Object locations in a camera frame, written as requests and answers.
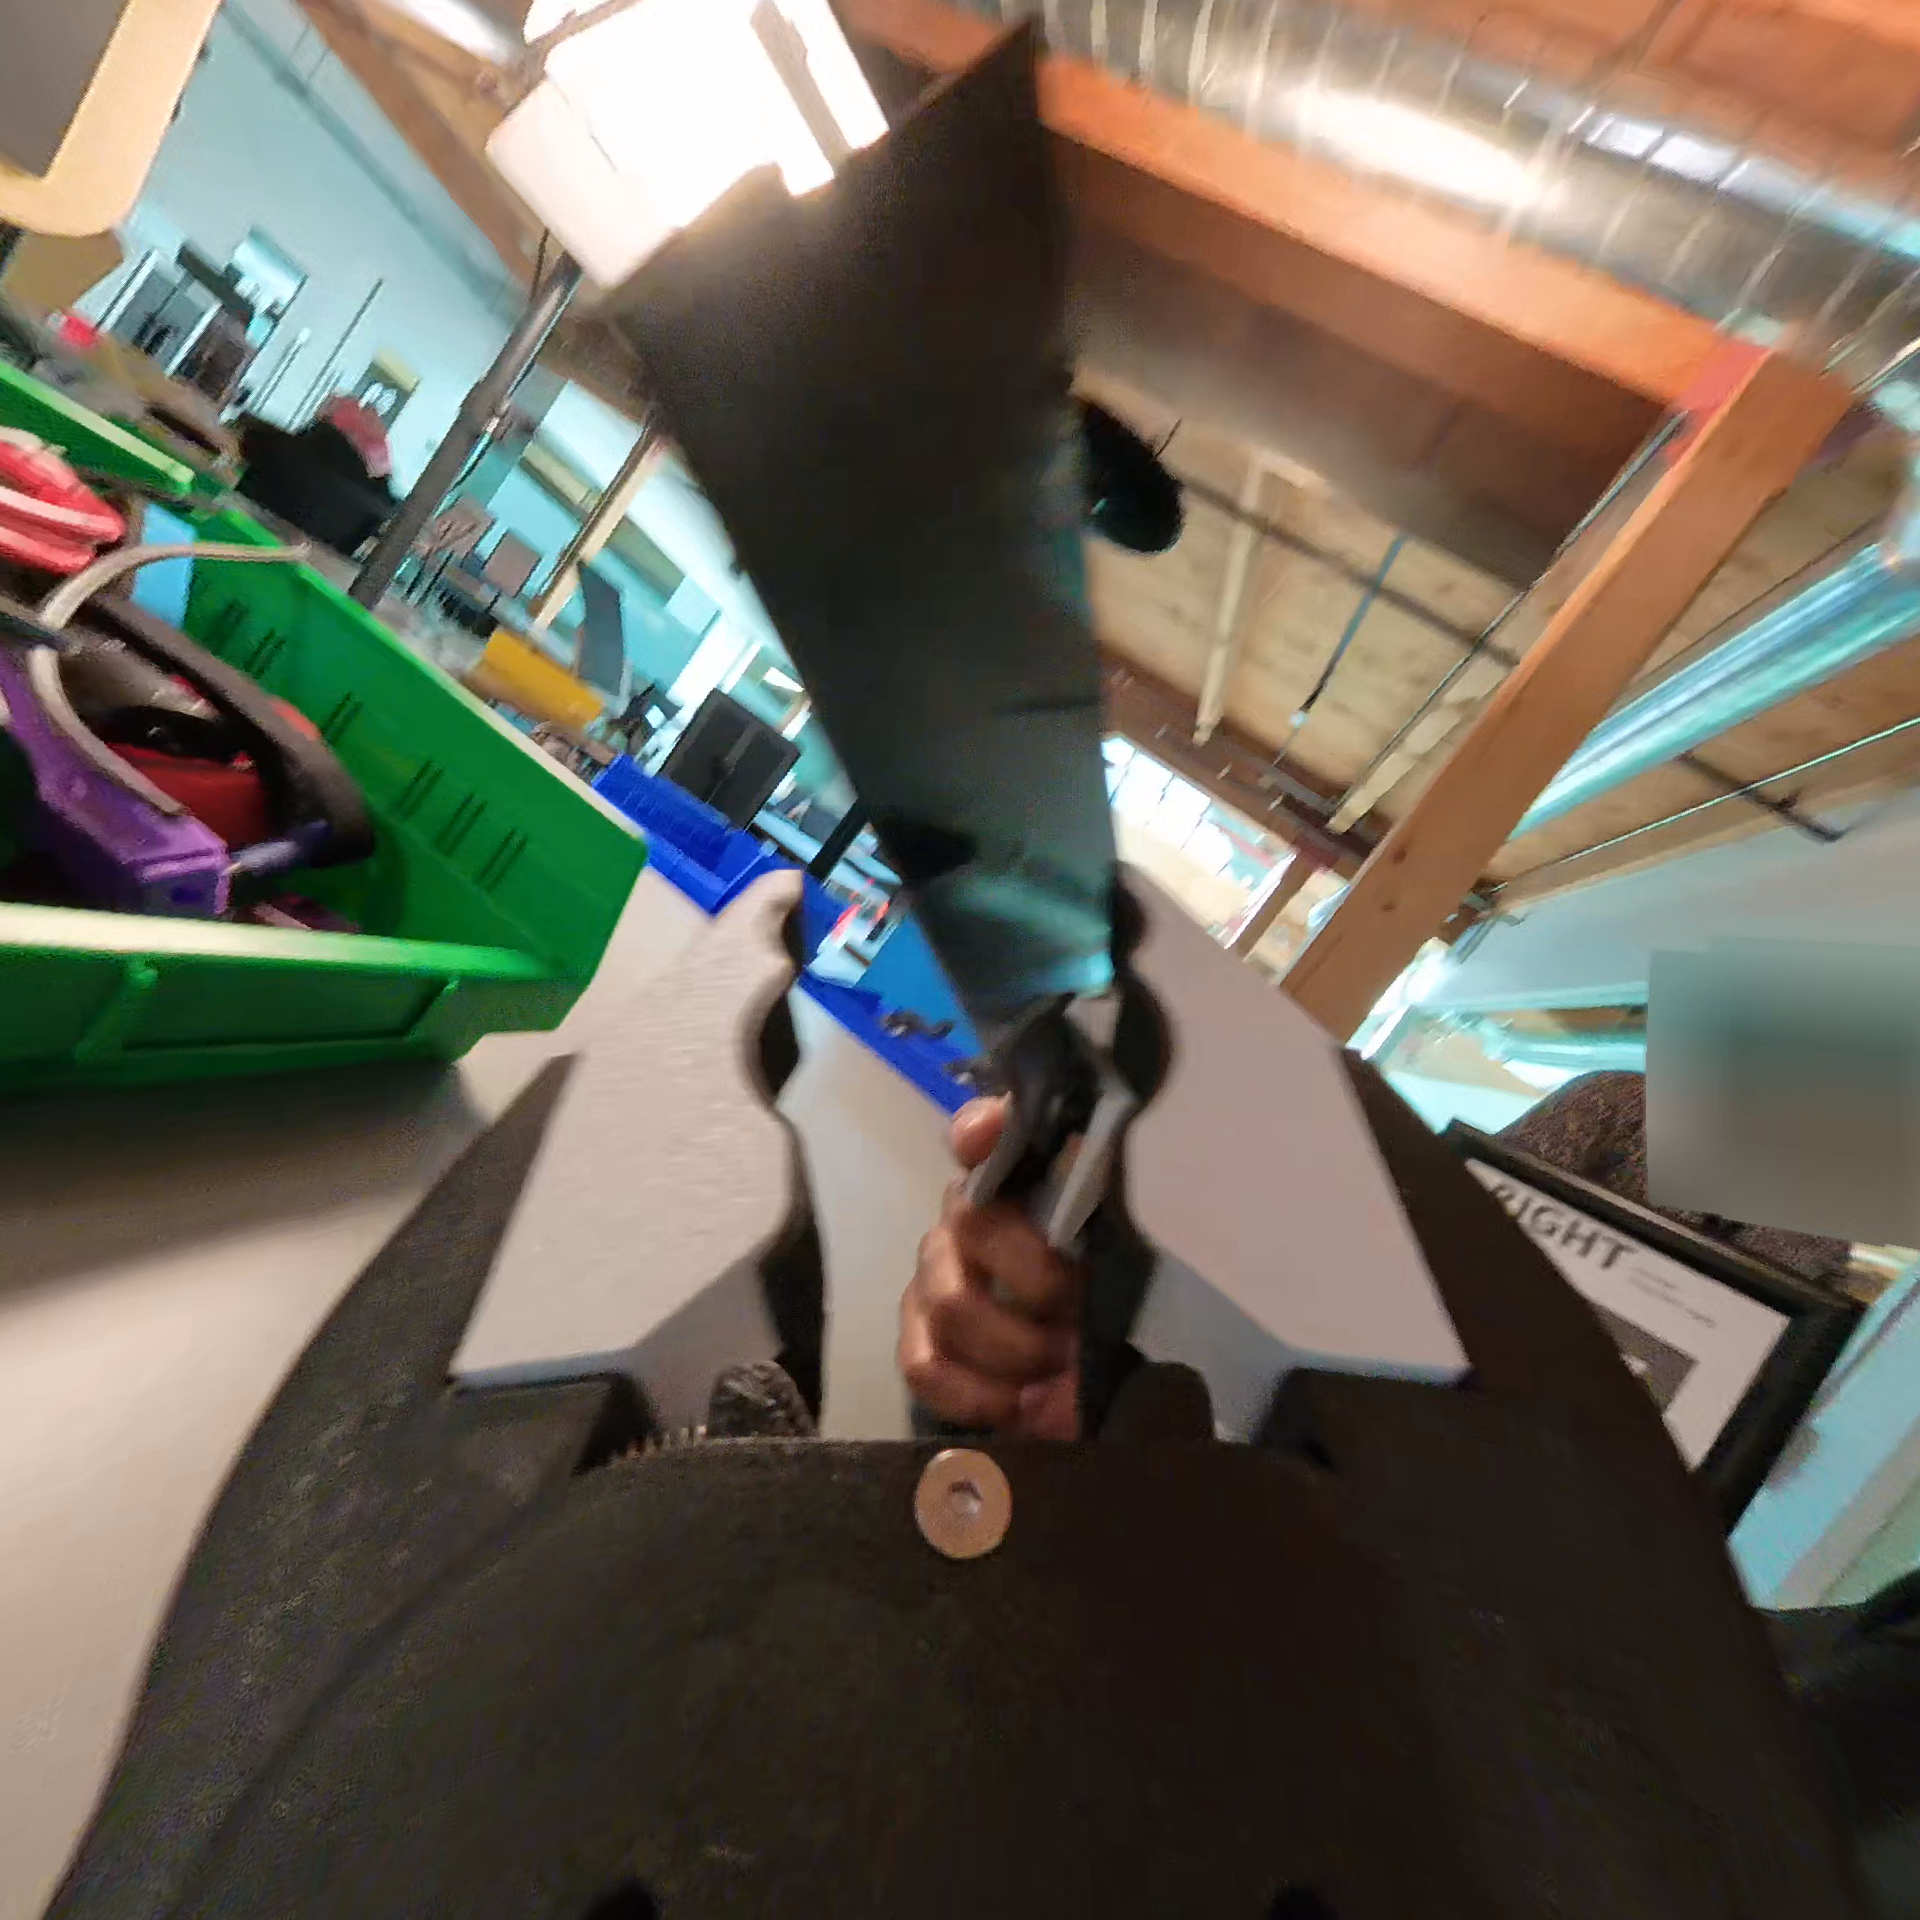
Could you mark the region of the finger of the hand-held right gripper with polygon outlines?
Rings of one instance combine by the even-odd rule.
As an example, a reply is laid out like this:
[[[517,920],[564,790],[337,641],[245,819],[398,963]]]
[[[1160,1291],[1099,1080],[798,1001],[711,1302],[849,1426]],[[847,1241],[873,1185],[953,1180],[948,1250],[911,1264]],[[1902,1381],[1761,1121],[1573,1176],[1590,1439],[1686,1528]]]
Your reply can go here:
[[[1045,1197],[1086,1128],[1086,1039],[1075,1006],[1072,997],[1037,1003],[990,1047],[1002,1119],[996,1144],[973,1171],[974,1205],[1048,1206]]]
[[[1109,1197],[1125,1134],[1139,1111],[1128,1089],[1101,1091],[1066,1142],[1045,1183],[1045,1241],[1063,1256],[1076,1256],[1092,1217]]]

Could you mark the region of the wooden post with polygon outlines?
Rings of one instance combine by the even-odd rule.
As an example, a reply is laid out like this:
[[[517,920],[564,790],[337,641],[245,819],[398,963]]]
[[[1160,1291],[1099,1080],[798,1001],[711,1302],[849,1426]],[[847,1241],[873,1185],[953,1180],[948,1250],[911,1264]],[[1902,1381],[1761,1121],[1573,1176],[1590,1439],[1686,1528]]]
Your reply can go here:
[[[1284,995],[1349,1045],[1456,915],[1530,805],[1641,676],[1717,571],[1816,458],[1852,387],[1782,352],[1722,348],[1673,434],[1596,519],[1542,634],[1395,821]]]

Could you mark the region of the cream-framed black board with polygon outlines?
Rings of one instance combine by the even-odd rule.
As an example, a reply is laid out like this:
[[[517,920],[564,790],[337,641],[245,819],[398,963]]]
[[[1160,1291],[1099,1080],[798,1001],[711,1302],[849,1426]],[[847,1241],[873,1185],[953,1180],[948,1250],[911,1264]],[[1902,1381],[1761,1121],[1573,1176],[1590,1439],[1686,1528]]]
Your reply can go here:
[[[84,239],[135,207],[219,2],[2,7],[2,220]]]

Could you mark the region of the black disc-top floor stand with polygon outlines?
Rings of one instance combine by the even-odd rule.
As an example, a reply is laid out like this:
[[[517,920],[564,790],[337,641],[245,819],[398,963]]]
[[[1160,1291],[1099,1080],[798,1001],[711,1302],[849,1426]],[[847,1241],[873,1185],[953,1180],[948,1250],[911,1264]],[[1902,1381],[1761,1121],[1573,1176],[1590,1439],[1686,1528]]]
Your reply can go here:
[[[1082,521],[1107,544],[1156,559],[1187,531],[1184,491],[1160,455],[1101,402],[1072,401]]]

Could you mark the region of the black and red bag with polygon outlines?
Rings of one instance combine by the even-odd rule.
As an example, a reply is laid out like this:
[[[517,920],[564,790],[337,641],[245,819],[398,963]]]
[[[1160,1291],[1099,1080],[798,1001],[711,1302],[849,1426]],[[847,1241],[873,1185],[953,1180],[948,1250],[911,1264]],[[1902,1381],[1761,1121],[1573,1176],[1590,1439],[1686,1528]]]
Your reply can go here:
[[[274,521],[353,559],[397,517],[387,425],[363,401],[329,396],[298,431],[245,412],[237,492]]]

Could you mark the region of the person's right forearm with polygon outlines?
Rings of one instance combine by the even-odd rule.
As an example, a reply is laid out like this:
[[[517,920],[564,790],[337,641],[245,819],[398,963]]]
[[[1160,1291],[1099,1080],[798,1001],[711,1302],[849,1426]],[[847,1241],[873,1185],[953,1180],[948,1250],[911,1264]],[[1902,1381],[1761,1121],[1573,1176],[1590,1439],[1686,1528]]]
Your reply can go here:
[[[1847,1819],[1879,1828],[1919,1807],[1919,1572],[1845,1605],[1762,1608]]]

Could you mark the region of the bright white light panel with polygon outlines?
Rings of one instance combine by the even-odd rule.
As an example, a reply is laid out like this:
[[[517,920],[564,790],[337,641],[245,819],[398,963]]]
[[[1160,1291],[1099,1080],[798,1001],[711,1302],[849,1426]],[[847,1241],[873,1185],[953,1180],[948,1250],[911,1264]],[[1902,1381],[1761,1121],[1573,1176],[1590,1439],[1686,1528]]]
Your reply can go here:
[[[486,160],[596,293],[741,182],[825,188],[891,125],[827,2],[535,4]]]

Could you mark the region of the yellow storage bin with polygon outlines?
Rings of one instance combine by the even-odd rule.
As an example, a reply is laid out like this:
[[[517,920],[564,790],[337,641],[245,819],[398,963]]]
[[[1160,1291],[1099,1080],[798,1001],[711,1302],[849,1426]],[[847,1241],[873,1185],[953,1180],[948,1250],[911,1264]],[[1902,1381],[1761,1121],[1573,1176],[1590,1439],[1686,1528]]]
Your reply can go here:
[[[549,729],[593,730],[607,712],[605,696],[576,679],[536,641],[495,628],[460,682],[479,701],[511,708]]]

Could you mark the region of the black sheet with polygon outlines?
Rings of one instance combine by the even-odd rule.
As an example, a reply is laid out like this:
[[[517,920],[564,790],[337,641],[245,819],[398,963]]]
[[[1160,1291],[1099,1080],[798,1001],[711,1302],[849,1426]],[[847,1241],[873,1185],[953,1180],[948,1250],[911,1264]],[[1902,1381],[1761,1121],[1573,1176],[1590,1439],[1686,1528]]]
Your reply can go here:
[[[612,323],[987,1045],[1114,982],[1119,852],[1040,39],[825,190],[735,186]]]

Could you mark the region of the black-framed marker sign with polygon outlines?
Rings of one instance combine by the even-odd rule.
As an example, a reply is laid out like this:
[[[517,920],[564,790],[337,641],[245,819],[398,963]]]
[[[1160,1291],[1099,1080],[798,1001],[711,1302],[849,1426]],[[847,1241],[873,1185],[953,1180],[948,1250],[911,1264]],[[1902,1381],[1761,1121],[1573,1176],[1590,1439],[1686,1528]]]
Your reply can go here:
[[[1442,1140],[1606,1327],[1734,1533],[1865,1308],[1453,1121]]]

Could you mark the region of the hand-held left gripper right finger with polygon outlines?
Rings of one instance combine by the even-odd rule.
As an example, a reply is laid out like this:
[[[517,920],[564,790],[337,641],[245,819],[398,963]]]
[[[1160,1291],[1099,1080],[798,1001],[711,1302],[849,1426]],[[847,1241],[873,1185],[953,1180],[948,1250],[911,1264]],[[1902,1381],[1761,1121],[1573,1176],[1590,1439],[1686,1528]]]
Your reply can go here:
[[[1117,878],[1119,1337],[1251,1445],[1287,1381],[1471,1371],[1345,1050],[1144,874]]]

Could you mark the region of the grey light pole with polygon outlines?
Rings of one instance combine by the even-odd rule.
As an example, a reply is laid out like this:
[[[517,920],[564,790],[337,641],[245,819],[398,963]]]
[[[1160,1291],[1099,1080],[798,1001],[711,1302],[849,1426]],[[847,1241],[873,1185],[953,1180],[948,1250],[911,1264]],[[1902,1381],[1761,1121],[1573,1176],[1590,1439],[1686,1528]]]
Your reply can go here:
[[[526,300],[492,365],[466,393],[443,443],[428,456],[420,476],[397,509],[397,515],[373,542],[348,587],[348,598],[375,612],[394,584],[402,563],[428,523],[458,488],[473,460],[491,444],[505,422],[519,388],[539,365],[557,327],[584,283],[584,270],[570,252],[560,252]]]

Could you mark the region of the stack of blue bins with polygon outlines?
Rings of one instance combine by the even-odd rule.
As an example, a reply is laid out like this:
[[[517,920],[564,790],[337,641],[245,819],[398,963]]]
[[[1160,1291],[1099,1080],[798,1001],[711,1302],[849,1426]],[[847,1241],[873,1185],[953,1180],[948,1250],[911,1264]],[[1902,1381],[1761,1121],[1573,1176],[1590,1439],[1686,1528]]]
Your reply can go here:
[[[801,868],[632,758],[617,758],[593,787],[640,829],[651,871],[711,919],[758,881]],[[943,1114],[983,1095],[987,1047],[918,925],[873,885],[805,874],[801,954],[805,997]]]

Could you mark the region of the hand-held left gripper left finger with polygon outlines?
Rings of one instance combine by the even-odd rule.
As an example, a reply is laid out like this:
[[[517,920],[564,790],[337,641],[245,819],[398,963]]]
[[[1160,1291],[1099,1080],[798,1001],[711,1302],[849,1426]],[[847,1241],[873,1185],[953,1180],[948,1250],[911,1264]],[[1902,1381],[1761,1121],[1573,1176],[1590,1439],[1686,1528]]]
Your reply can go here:
[[[794,871],[709,916],[645,873],[555,1042],[560,1091],[451,1376],[469,1389],[631,1381],[690,1428],[721,1374],[777,1362],[820,1412],[825,1262],[788,1006]]]

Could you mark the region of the green plastic bin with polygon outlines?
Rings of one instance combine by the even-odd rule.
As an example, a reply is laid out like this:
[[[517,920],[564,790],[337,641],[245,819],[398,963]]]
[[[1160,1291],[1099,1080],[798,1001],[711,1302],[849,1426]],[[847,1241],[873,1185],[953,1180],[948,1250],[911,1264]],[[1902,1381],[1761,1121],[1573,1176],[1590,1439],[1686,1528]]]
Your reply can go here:
[[[73,648],[96,598],[199,532],[185,634],[298,708],[359,783],[356,866],[230,893],[214,922],[96,909],[49,855],[5,710],[5,1092],[454,1062],[559,1029],[599,970],[645,840],[250,513],[5,367],[5,642]]]

